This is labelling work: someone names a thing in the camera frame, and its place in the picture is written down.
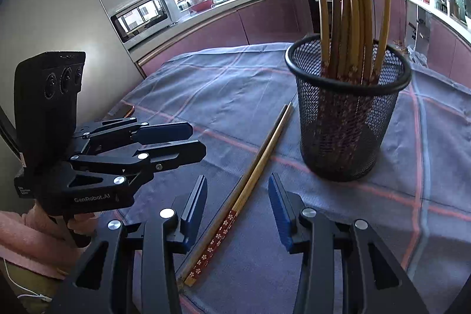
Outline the pink sleeve left forearm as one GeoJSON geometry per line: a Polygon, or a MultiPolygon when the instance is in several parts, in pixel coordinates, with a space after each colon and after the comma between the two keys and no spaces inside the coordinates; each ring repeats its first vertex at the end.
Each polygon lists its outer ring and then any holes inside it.
{"type": "Polygon", "coordinates": [[[25,214],[3,211],[0,225],[1,258],[43,276],[63,279],[83,253],[40,206],[25,214]]]}

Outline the person left hand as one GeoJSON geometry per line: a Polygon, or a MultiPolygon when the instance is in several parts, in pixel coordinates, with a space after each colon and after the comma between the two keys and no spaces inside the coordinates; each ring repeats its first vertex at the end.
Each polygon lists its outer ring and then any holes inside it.
{"type": "Polygon", "coordinates": [[[92,240],[100,215],[101,212],[75,214],[66,220],[64,217],[49,216],[36,203],[26,214],[24,221],[27,226],[41,233],[74,244],[78,248],[84,248],[92,240]]]}

